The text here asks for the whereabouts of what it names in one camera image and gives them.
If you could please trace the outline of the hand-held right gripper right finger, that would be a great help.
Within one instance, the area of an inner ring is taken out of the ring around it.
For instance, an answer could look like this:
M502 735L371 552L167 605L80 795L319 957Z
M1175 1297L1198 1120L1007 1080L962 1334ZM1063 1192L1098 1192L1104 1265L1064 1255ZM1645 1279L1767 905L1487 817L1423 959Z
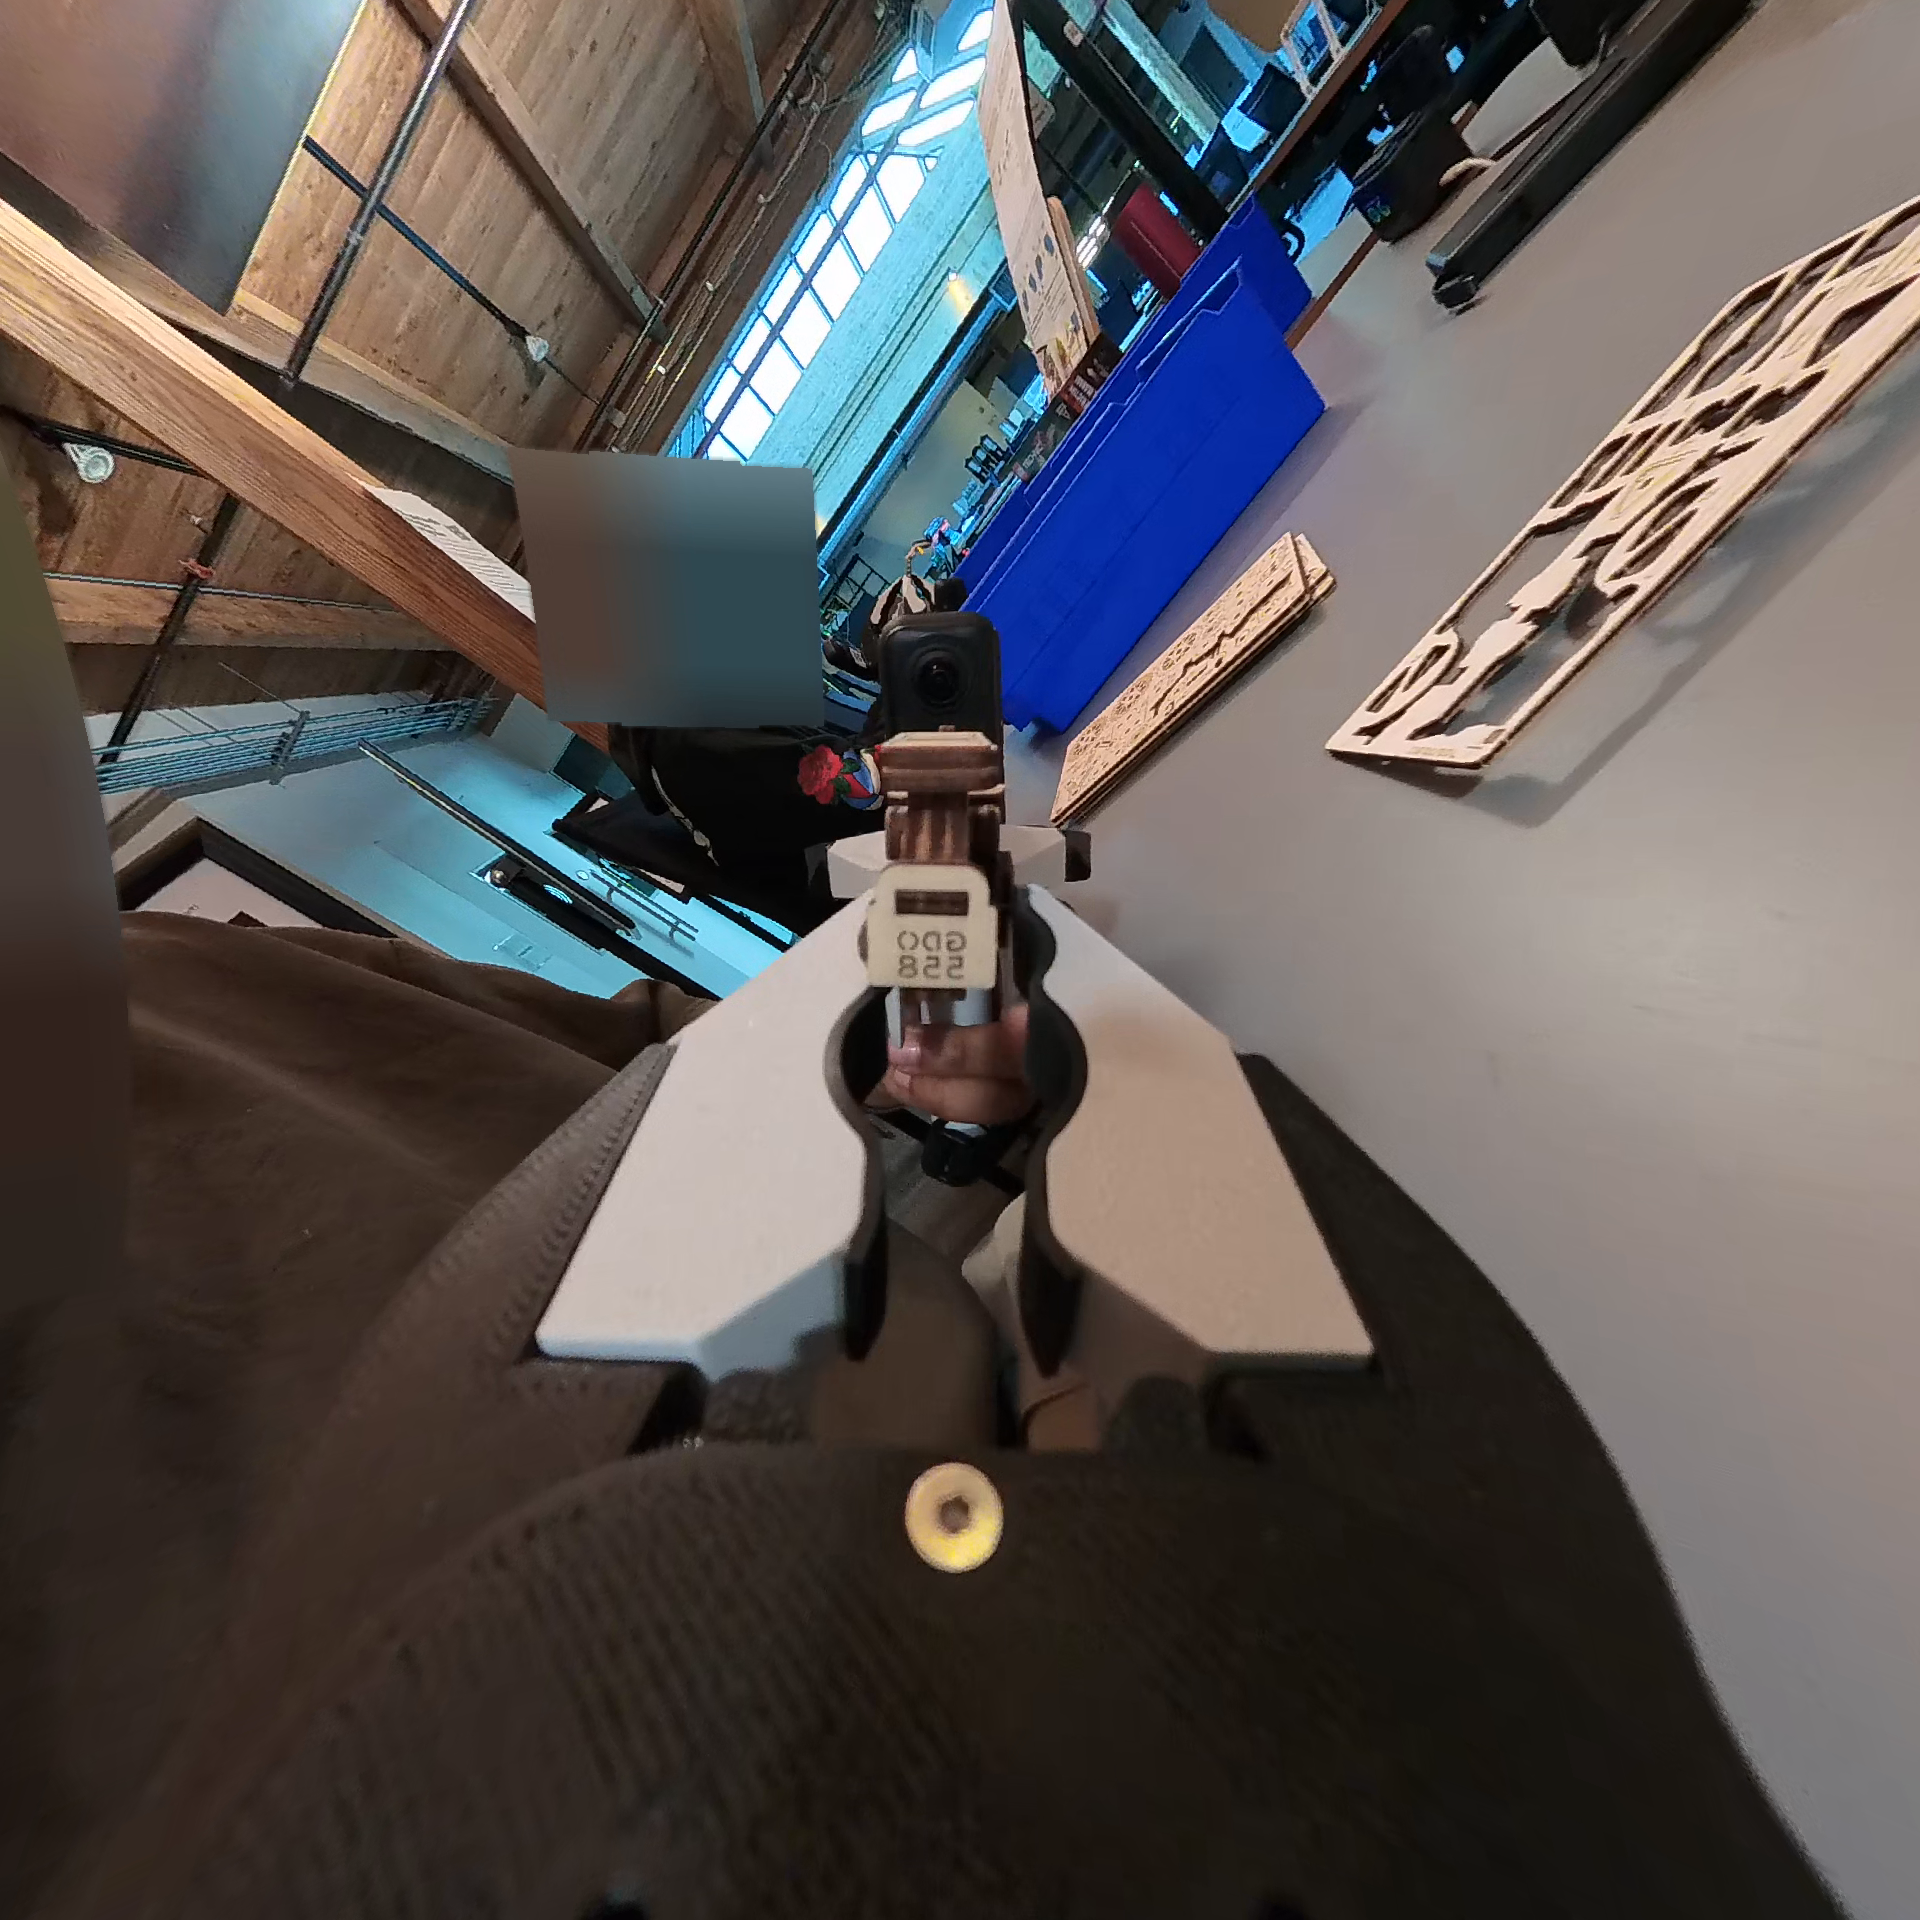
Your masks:
M1016 908L1027 1077L1016 1309L1100 1395L1362 1368L1375 1343L1229 1039L1046 889Z

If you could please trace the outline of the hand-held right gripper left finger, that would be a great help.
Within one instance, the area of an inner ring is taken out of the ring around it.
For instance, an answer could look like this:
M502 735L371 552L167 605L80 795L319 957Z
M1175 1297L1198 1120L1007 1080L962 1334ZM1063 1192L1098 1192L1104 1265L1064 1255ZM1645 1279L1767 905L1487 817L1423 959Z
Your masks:
M534 1332L558 1360L778 1371L886 1300L886 1020L848 902L669 1049Z

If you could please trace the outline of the wooden model assembly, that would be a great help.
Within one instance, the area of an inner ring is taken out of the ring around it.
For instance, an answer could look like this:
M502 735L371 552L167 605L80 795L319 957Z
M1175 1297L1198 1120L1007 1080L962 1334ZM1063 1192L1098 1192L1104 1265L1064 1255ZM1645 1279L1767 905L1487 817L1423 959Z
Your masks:
M902 1031L1002 1013L1002 744L951 726L879 743L883 867L859 948Z

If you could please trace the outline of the grey desk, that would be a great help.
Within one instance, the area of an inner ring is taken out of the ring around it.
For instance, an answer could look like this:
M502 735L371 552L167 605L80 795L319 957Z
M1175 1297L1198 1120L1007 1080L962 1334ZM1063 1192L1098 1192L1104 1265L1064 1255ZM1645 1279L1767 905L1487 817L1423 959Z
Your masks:
M1462 315L1368 254L1280 529L1334 595L1093 828L1088 917L1526 1319L1750 1760L1915 1909L1915 353L1462 790L1326 739L1725 296L1915 191L1915 4L1759 4Z

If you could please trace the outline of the person's left hand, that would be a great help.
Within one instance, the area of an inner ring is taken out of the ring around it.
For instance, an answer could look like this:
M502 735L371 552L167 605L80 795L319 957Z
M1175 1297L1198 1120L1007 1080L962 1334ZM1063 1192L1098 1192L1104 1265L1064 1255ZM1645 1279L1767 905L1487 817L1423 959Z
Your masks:
M868 1107L978 1126L1021 1123L1038 1103L1023 1069L1027 1017L1016 1003L992 1024L906 1024Z

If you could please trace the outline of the engraved wooden puzzle sheet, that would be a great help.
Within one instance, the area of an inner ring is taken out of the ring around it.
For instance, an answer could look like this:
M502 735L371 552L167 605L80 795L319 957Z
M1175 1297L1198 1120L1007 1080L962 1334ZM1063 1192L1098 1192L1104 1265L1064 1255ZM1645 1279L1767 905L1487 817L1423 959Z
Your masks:
M1228 692L1332 595L1303 535L1283 535L1093 723L1063 757L1050 823L1083 823L1216 697Z

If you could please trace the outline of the large blue plastic bin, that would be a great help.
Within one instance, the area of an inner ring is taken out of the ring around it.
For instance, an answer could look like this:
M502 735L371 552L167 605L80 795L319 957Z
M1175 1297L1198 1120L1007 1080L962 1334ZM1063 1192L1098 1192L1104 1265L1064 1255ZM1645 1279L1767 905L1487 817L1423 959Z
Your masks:
M1068 732L1326 411L1290 327L1311 295L1240 204L960 565L1010 726Z

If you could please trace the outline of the person's brown sweater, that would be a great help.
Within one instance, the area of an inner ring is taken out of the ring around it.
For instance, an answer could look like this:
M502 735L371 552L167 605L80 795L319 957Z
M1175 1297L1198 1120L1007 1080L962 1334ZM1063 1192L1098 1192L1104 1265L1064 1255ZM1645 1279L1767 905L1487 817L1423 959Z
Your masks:
M4 1256L4 1916L34 1916L142 1792L414 1269L710 1008L332 927L122 927L124 1259L83 1284Z

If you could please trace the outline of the printed poster board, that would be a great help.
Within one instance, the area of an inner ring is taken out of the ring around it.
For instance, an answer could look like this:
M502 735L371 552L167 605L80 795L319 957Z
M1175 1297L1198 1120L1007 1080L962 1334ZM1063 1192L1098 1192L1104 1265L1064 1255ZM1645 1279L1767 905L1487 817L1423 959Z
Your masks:
M1007 1L992 6L983 59L975 126L999 240L1044 395L1056 403L1086 372L1100 323L1064 208L1042 190L1021 35Z

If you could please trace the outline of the red cylinder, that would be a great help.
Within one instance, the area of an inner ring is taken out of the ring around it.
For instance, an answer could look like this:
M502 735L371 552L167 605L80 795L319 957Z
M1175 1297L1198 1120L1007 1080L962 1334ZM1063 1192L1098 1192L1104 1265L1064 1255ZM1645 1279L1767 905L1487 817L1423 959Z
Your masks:
M1110 240L1164 296L1173 299L1199 246L1175 208L1146 180L1132 184L1110 215Z

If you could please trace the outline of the metal pipe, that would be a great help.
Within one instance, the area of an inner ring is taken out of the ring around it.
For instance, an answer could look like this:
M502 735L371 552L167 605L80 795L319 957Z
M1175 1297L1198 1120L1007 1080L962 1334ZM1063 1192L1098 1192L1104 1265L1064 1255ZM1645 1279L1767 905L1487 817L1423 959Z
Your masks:
M376 158L376 166L371 180L356 193L356 205L342 233L342 243L328 261L319 292L308 305L300 334L295 335L295 343L288 349L284 371L279 372L279 392L284 398L290 398L303 380L307 366L310 364L312 352L319 344L319 335L332 318L333 305L346 292L346 285L367 243L371 228L376 223L376 215L383 208L383 200L419 139L424 115L435 100L440 79L448 73L451 59L460 46L472 6L475 1L448 4L438 29L428 46L422 65L416 75L414 92L408 94L407 105L400 112L400 121L390 132L382 155Z

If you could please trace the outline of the wooden ceiling beam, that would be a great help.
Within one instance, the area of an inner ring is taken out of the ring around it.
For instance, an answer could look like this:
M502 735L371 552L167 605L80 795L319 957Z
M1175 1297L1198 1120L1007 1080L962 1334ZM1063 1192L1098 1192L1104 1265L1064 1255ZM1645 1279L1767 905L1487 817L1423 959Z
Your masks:
M443 512L379 486L11 205L2 205L2 332L559 719L531 595L509 585L501 559Z

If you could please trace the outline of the black stand base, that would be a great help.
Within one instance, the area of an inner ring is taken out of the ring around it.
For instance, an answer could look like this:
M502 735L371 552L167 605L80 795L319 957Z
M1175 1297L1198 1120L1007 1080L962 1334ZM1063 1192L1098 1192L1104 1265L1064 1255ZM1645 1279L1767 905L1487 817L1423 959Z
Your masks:
M1581 79L1495 166L1493 182L1429 252L1431 296L1446 313L1472 305L1486 280L1749 9L1747 1L1606 4Z

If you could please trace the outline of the cut-out wooden frame sheet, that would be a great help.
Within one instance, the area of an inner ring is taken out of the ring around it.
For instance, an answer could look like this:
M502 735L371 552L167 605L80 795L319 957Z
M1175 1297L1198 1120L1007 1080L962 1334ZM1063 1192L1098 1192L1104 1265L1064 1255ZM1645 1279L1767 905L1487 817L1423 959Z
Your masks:
M1918 332L1918 198L1742 288L1357 702L1328 755L1479 774Z

